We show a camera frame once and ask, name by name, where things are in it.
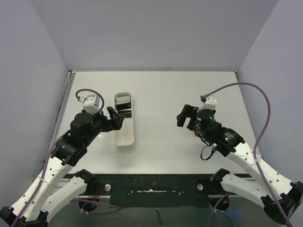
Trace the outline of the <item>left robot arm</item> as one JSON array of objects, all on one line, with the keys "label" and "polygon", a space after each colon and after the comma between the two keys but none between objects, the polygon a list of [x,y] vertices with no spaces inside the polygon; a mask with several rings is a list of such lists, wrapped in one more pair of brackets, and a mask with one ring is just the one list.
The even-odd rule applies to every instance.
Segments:
[{"label": "left robot arm", "polygon": [[91,114],[85,110],[74,117],[70,129],[51,146],[41,173],[28,190],[13,205],[0,210],[3,221],[10,227],[46,227],[54,214],[76,196],[96,190],[96,176],[82,169],[64,187],[53,192],[101,132],[122,128],[125,117],[112,107],[107,111],[109,117],[102,111]]}]

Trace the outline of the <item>black credit card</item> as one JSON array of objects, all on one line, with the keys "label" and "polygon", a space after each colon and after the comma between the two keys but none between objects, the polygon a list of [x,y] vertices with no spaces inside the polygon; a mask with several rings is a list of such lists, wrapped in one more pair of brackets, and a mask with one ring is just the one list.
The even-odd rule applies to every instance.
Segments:
[{"label": "black credit card", "polygon": [[129,109],[129,110],[119,110],[117,113],[120,114],[120,115],[123,115],[125,118],[132,118],[132,110],[131,109]]}]

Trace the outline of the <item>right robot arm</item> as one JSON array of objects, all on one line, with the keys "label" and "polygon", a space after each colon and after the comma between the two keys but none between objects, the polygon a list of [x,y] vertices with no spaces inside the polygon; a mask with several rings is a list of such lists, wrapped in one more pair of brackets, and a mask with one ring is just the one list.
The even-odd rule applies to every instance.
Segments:
[{"label": "right robot arm", "polygon": [[215,110],[184,105],[177,115],[177,126],[194,131],[202,142],[233,161],[248,173],[247,181],[221,168],[212,177],[211,189],[215,193],[231,192],[259,205],[276,223],[287,225],[290,217],[303,201],[302,182],[293,182],[255,156],[248,143],[236,131],[223,127],[214,118]]}]

